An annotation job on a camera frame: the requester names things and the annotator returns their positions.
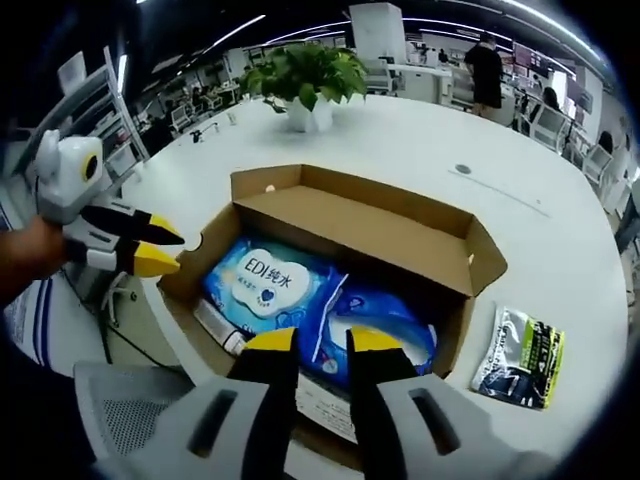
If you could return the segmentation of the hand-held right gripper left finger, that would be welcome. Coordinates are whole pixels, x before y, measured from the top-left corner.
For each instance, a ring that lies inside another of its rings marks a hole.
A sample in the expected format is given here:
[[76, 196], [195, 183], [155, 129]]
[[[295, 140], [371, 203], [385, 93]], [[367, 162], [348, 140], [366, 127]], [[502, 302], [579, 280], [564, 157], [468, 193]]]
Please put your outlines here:
[[295, 416], [298, 331], [259, 334], [227, 376], [158, 418], [145, 446], [114, 462], [119, 479], [280, 479]]

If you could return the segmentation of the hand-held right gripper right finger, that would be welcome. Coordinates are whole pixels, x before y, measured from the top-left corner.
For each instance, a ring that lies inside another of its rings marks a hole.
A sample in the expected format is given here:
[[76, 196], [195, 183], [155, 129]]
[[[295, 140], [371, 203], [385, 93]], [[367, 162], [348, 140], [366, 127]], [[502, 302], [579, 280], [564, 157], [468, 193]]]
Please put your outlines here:
[[368, 479], [542, 479], [545, 456], [500, 439], [490, 415], [434, 374], [419, 376], [400, 342], [347, 332], [350, 415]]

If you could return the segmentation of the person's left hand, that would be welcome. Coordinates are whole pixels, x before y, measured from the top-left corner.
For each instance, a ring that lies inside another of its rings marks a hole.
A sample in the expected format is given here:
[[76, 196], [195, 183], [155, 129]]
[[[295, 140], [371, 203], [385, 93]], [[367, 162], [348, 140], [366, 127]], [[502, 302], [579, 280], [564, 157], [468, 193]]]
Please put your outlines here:
[[36, 215], [28, 226], [1, 233], [1, 307], [33, 281], [48, 278], [67, 261], [62, 227]]

